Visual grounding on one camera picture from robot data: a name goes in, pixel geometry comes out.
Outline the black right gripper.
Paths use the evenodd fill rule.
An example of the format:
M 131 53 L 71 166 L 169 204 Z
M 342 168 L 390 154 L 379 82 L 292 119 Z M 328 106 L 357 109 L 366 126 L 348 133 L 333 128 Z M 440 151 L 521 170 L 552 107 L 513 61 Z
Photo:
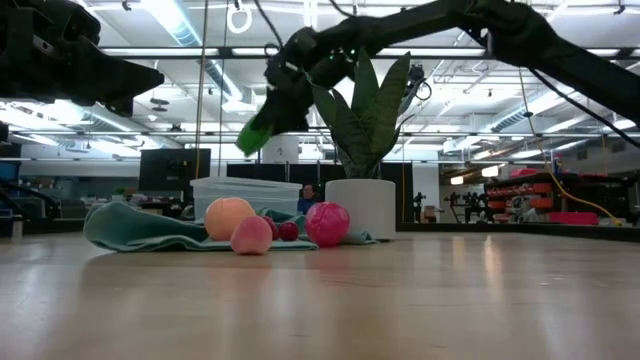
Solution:
M 332 88 L 345 78 L 355 79 L 355 63 L 363 47 L 361 27 L 331 27 L 296 31 L 266 62 L 266 101 L 254 117 L 251 129 L 271 130 L 273 135 L 307 132 L 308 108 L 298 102 L 308 97 L 307 77 Z

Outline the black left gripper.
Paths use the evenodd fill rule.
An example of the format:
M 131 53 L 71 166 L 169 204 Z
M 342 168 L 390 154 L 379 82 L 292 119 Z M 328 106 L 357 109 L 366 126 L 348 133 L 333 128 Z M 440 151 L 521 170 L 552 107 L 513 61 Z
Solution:
M 103 53 L 99 41 L 100 22 L 72 0 L 0 0 L 0 98 L 51 98 L 73 46 L 69 98 L 131 116 L 132 99 L 164 75 Z

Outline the green toy vegetable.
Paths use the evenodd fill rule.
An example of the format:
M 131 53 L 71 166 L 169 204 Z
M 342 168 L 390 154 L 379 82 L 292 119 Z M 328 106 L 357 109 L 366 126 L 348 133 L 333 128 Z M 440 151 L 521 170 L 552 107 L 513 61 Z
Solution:
M 256 117 L 252 117 L 242 128 L 237 139 L 236 147 L 249 157 L 258 152 L 273 135 L 273 125 L 257 125 Z

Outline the magenta round toy fruit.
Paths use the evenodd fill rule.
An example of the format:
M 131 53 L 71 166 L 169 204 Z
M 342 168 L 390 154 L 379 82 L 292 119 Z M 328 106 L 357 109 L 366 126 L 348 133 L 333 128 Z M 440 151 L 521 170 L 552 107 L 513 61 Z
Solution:
M 306 234 L 320 248 L 338 246 L 347 235 L 349 227 L 349 213 L 334 202 L 316 203 L 306 215 Z

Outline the orange toy fruit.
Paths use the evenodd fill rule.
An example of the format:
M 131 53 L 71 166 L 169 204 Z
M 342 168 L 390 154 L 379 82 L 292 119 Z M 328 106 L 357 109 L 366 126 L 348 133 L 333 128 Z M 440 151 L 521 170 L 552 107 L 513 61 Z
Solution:
M 238 197 L 219 198 L 207 208 L 204 227 L 214 241 L 229 241 L 234 229 L 255 211 L 244 199 Z

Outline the pink toy peach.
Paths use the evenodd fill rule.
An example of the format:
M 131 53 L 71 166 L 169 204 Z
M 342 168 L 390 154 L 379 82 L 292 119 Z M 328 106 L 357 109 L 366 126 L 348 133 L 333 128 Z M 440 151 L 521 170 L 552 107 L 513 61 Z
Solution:
M 230 245 L 236 254 L 263 255 L 273 242 L 272 229 L 261 216 L 245 218 L 232 232 Z

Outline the clear plastic tupperware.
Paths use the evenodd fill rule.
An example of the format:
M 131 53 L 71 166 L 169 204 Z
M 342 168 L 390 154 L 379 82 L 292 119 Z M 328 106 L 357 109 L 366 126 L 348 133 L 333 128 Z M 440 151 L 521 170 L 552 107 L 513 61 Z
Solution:
M 207 208 L 219 198 L 246 200 L 255 211 L 269 210 L 295 215 L 302 185 L 237 177 L 208 177 L 190 181 L 193 188 L 194 215 L 202 220 Z

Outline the green snake plant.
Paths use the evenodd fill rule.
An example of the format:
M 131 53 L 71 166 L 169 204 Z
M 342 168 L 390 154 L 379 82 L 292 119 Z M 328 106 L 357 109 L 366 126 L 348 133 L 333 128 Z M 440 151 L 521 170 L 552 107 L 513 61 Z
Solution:
M 379 82 L 364 50 L 352 67 L 354 90 L 347 102 L 341 93 L 307 78 L 314 105 L 330 130 L 340 163 L 350 179 L 379 179 L 380 164 L 399 137 L 401 110 L 408 101 L 411 54 L 403 54 Z

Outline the person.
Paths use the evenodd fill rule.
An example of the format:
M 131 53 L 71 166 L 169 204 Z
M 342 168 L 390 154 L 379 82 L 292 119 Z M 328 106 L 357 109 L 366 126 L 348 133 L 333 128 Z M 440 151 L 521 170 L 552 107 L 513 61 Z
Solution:
M 305 184 L 302 188 L 301 197 L 298 200 L 297 211 L 300 214 L 306 215 L 316 202 L 316 187 L 313 184 Z

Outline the black monitor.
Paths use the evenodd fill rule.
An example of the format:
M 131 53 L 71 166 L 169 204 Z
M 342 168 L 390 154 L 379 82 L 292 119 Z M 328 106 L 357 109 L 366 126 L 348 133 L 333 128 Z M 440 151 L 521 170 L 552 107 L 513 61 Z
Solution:
M 138 189 L 141 191 L 183 191 L 194 179 L 210 175 L 210 149 L 143 150 Z

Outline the white plant pot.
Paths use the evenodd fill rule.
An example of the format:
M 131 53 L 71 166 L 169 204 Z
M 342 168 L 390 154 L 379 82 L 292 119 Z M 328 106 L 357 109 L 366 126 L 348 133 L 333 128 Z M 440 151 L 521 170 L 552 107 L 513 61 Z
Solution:
M 347 210 L 351 233 L 368 232 L 375 240 L 395 238 L 394 182 L 379 179 L 333 180 L 326 184 L 325 200 Z

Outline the teal cloth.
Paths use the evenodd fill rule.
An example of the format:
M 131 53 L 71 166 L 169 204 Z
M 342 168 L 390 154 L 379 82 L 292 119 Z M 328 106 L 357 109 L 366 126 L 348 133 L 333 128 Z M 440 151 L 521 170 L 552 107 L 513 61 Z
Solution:
M 292 221 L 299 226 L 298 240 L 274 241 L 273 251 L 313 251 L 320 249 L 306 234 L 304 215 L 295 215 L 261 208 L 277 224 Z M 181 221 L 140 211 L 122 202 L 94 205 L 84 221 L 83 233 L 93 245 L 122 253 L 134 252 L 216 252 L 232 251 L 229 241 L 212 240 L 204 223 Z M 367 231 L 349 233 L 341 245 L 373 245 L 378 243 Z

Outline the red storage shelf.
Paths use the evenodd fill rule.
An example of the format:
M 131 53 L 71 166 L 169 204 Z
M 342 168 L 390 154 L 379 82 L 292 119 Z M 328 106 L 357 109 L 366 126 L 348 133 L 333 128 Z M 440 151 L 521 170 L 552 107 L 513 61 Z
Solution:
M 632 186 L 629 178 L 522 169 L 485 184 L 484 194 L 498 223 L 626 225 L 637 218 Z

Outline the black partition wall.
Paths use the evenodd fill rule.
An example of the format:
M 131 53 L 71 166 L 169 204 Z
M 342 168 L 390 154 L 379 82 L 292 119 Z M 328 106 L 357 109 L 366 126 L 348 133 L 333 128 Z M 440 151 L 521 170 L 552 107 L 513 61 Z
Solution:
M 383 180 L 395 184 L 396 224 L 407 223 L 413 216 L 413 174 L 411 164 L 382 163 Z M 292 182 L 302 185 L 311 184 L 316 187 L 318 196 L 324 198 L 324 186 L 332 180 L 345 179 L 346 173 L 339 164 L 228 164 L 227 175 L 230 177 Z

